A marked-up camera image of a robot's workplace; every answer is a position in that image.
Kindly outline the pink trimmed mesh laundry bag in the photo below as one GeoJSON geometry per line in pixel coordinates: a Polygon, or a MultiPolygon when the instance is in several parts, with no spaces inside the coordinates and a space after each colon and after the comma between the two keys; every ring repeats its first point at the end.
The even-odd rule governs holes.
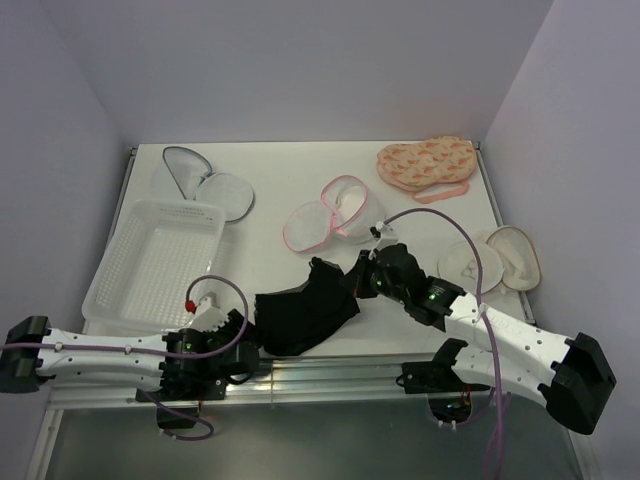
{"type": "Polygon", "coordinates": [[[331,240],[358,245],[372,238],[370,228],[384,218],[382,205],[372,190],[357,177],[343,175],[330,181],[318,200],[295,210],[285,222],[282,236],[287,248],[295,253],[318,251],[331,240]],[[336,209],[336,197],[350,185],[362,186],[367,197],[356,215],[345,218],[336,209]]]}

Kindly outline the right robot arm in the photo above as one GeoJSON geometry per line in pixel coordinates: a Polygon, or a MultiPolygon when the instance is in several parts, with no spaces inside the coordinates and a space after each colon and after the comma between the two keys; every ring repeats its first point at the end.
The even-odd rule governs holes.
{"type": "Polygon", "coordinates": [[[482,384],[527,398],[567,429],[590,435],[617,384],[599,342],[529,325],[428,276],[406,245],[360,252],[344,285],[359,299],[384,296],[448,340],[433,365],[435,383],[452,390],[482,384]]]}

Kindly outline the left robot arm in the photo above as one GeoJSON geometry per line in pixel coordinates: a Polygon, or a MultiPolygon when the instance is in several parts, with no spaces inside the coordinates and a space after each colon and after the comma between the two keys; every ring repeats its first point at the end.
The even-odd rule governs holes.
{"type": "Polygon", "coordinates": [[[193,399],[250,379],[259,346],[237,310],[194,308],[182,329],[133,337],[89,336],[51,327],[44,316],[11,329],[1,347],[1,390],[34,393],[48,381],[131,386],[160,399],[193,399]]]}

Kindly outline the white bra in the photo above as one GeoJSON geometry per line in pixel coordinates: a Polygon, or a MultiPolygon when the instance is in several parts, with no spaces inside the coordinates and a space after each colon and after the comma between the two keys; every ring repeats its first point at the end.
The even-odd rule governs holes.
{"type": "Polygon", "coordinates": [[[360,185],[350,185],[342,189],[336,197],[336,209],[341,216],[350,218],[357,214],[366,202],[367,192],[360,185]]]}

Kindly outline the black garment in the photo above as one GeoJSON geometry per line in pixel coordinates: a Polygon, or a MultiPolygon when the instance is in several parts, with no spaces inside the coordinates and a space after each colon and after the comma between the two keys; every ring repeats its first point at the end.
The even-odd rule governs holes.
{"type": "Polygon", "coordinates": [[[303,284],[256,295],[254,325],[266,353],[299,356],[358,315],[356,299],[342,284],[344,277],[338,265],[314,257],[303,284]]]}

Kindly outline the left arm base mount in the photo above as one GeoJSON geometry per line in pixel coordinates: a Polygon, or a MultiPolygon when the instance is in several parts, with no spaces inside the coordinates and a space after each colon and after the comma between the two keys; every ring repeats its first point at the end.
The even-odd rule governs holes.
{"type": "Polygon", "coordinates": [[[199,378],[177,371],[165,372],[158,388],[137,388],[134,399],[155,407],[161,434],[180,441],[200,441],[215,432],[212,422],[203,416],[204,401],[222,400],[226,386],[227,378],[217,374],[199,378]]]}

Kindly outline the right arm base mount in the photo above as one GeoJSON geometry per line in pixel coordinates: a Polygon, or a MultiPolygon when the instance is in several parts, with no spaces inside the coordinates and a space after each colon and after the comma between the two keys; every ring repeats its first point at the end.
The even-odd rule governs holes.
{"type": "Polygon", "coordinates": [[[467,420],[472,412],[472,394],[491,390],[489,386],[463,382],[450,367],[434,361],[403,363],[395,383],[407,395],[435,395],[428,400],[429,408],[443,422],[467,420]]]}

